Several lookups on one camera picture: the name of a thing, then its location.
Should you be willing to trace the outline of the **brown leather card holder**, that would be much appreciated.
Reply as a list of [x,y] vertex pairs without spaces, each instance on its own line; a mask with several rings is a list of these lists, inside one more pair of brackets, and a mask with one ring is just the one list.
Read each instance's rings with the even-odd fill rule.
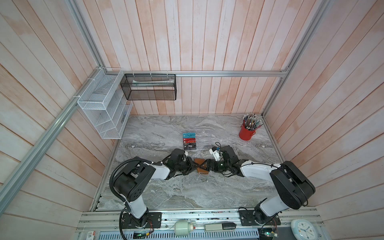
[[205,159],[194,159],[194,162],[197,164],[197,172],[200,175],[208,175],[209,171],[207,170],[207,163]]

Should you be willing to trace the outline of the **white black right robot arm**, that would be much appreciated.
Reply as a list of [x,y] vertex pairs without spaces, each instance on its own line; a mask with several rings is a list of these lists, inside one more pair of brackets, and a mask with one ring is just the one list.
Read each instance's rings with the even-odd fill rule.
[[287,209],[298,210],[308,204],[316,188],[311,181],[290,161],[281,164],[256,163],[241,160],[230,146],[210,149],[213,159],[207,160],[207,170],[225,177],[257,178],[274,184],[277,194],[255,206],[256,222],[263,223]]

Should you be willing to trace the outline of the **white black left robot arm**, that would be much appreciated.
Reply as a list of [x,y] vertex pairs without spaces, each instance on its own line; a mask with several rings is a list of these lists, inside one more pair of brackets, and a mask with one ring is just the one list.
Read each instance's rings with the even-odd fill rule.
[[150,180],[169,180],[186,176],[198,165],[181,149],[174,149],[160,162],[140,157],[123,161],[112,172],[109,180],[111,192],[125,205],[125,210],[137,221],[143,221],[148,214],[142,193]]

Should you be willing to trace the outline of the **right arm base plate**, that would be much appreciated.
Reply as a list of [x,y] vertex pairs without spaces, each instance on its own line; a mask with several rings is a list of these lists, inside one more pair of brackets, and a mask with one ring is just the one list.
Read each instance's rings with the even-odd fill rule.
[[279,216],[272,219],[272,217],[265,216],[262,212],[246,209],[239,209],[238,213],[242,226],[281,225]]

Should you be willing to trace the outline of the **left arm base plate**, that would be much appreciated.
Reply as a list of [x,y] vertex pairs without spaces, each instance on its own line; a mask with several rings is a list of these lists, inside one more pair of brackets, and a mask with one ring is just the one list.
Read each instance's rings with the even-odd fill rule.
[[160,228],[162,222],[161,212],[149,212],[145,213],[141,218],[137,219],[132,214],[122,212],[119,218],[119,227],[121,229],[149,229]]

